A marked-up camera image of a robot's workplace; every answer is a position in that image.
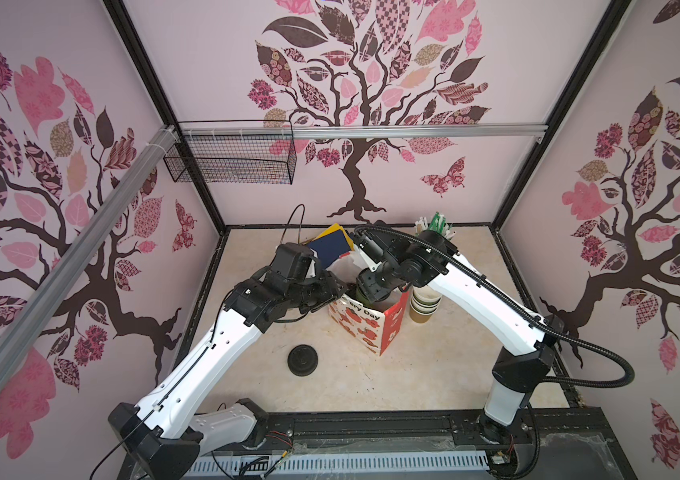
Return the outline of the white red paper bag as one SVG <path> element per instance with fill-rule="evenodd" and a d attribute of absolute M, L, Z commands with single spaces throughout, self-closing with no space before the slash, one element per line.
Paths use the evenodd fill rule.
<path fill-rule="evenodd" d="M 329 267 L 348 285 L 346 293 L 328 307 L 330 318 L 376 356 L 382 356 L 401 330 L 409 292 L 395 289 L 384 301 L 366 306 L 359 301 L 356 276 L 366 267 L 359 251 L 342 254 Z"/>

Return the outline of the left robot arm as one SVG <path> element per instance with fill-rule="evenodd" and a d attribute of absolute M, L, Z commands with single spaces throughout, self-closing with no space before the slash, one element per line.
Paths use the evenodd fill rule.
<path fill-rule="evenodd" d="M 316 312 L 346 290 L 346 283 L 324 269 L 309 247 L 278 246 L 269 265 L 226 295 L 213 327 L 154 390 L 110 413 L 120 446 L 150 479 L 180 479 L 200 456 L 220 447 L 260 446 L 269 415 L 252 400 L 208 414 L 199 413 L 199 407 L 276 321 L 292 309 Z"/>

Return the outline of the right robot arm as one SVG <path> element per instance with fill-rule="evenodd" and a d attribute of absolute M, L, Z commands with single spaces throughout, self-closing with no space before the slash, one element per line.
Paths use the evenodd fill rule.
<path fill-rule="evenodd" d="M 566 335 L 558 319 L 544 319 L 515 301 L 476 270 L 440 233 L 424 230 L 411 235 L 384 224 L 372 224 L 356 228 L 351 237 L 367 264 L 357 278 L 357 288 L 368 300 L 380 301 L 399 287 L 428 287 L 461 307 L 501 343 L 492 370 L 493 384 L 483 407 L 486 421 L 503 427 L 511 425 L 541 383 L 613 389 L 633 382 L 635 371 L 626 359 Z M 621 368 L 621 376 L 613 380 L 550 376 L 558 342 L 614 362 Z"/>

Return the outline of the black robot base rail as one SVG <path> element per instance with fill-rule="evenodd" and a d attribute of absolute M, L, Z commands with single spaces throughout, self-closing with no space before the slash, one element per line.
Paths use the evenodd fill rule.
<path fill-rule="evenodd" d="M 197 460 L 228 455 L 480 451 L 488 460 L 486 472 L 317 479 L 631 479 L 635 475 L 598 408 L 523 410 L 509 430 L 492 442 L 481 436 L 475 410 L 268 415 L 260 446 L 227 445 Z M 150 479 L 128 454 L 127 458 L 127 478 Z"/>

